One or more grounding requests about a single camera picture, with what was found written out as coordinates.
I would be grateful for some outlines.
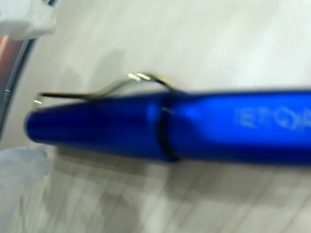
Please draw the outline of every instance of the table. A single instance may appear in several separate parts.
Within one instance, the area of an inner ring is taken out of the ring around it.
[[[59,30],[32,51],[0,149],[37,146],[23,121],[39,91],[95,91],[136,71],[190,91],[311,84],[307,0],[67,0],[56,10]],[[17,207],[12,233],[311,231],[307,167],[168,164],[52,146],[48,157],[52,171]]]

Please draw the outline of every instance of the pen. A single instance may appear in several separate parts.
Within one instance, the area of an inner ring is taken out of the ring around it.
[[[145,159],[311,164],[311,91],[184,93],[154,80],[170,91],[71,96],[86,101],[34,110],[26,133],[39,143]]]

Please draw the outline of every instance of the pen cap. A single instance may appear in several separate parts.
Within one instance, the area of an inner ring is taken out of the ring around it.
[[[169,93],[43,108],[28,115],[25,131],[39,143],[170,160],[157,135],[166,95]]]

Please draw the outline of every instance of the pen clip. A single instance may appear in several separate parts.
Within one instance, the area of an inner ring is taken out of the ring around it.
[[[143,73],[129,73],[127,75],[127,78],[120,79],[114,83],[112,83],[110,86],[105,87],[97,92],[94,93],[60,93],[60,92],[41,92],[38,93],[34,99],[34,110],[39,110],[43,99],[46,97],[49,98],[65,98],[65,99],[82,99],[85,101],[92,101],[92,100],[103,100],[107,98],[108,96],[111,96],[116,91],[120,90],[122,87],[127,86],[129,84],[132,84],[133,81],[136,81],[137,83],[140,83],[142,81],[149,81],[149,82],[155,82],[159,83],[160,85],[164,86],[169,91],[176,90],[165,78],[154,75],[154,74],[143,74]]]

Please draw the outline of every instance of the black ring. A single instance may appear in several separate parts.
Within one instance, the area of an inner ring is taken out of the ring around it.
[[[168,139],[168,120],[170,112],[166,111],[170,109],[171,103],[173,102],[173,96],[168,95],[164,98],[161,107],[160,121],[158,125],[157,137],[160,148],[163,150],[165,155],[169,157],[171,161],[177,161],[180,158],[174,153],[172,146],[169,143]]]

